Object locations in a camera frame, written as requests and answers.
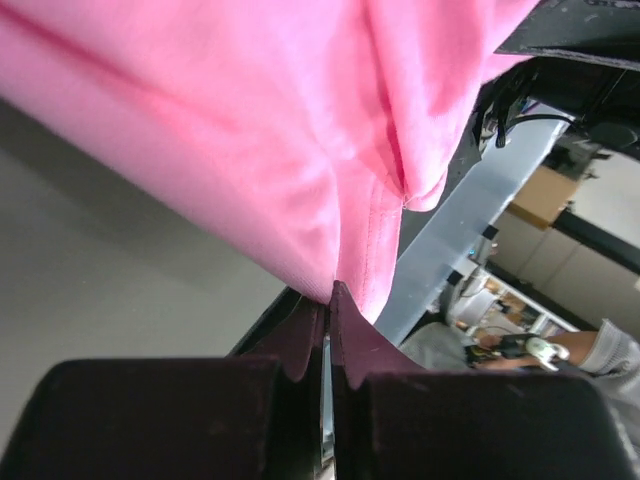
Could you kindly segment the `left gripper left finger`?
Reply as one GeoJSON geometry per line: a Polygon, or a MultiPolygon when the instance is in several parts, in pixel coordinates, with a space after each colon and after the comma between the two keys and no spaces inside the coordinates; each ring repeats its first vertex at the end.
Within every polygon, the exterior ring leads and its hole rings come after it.
{"type": "Polygon", "coordinates": [[[73,360],[27,402],[5,479],[311,479],[326,309],[300,300],[251,351],[73,360]]]}

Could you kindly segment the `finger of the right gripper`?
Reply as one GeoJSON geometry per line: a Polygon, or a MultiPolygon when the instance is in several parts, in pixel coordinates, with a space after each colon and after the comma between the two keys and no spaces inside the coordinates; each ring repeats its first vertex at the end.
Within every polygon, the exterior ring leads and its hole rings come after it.
{"type": "Polygon", "coordinates": [[[637,65],[639,3],[541,1],[497,51],[599,65],[637,65]]]}

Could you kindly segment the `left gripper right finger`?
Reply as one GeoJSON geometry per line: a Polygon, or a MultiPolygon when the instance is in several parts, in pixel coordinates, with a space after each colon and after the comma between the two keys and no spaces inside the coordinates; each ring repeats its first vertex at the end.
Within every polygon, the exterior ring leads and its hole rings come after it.
{"type": "Polygon", "coordinates": [[[340,479],[635,479],[639,462],[593,383],[571,374],[427,370],[359,311],[329,304],[340,479]]]}

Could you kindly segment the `pink t-shirt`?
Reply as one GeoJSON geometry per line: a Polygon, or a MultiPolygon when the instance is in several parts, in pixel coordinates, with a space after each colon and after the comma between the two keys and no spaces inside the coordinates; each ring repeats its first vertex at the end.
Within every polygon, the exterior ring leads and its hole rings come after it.
{"type": "Polygon", "coordinates": [[[390,294],[531,1],[5,1],[1,94],[302,294],[390,294]]]}

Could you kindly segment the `grey-sleeved person forearm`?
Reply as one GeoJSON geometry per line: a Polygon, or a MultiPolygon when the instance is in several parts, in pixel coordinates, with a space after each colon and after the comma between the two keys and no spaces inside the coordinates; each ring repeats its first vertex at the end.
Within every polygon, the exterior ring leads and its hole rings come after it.
{"type": "Polygon", "coordinates": [[[598,331],[568,332],[550,338],[569,351],[569,362],[597,377],[639,380],[639,344],[609,319],[598,331]]]}

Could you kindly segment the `person hand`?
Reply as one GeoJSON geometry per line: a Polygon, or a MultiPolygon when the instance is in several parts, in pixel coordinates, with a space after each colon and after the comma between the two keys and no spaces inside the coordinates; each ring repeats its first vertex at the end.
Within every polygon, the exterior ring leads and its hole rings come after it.
{"type": "Polygon", "coordinates": [[[537,336],[528,338],[524,343],[524,348],[546,371],[558,371],[557,363],[567,362],[570,358],[570,352],[566,347],[537,336]]]}

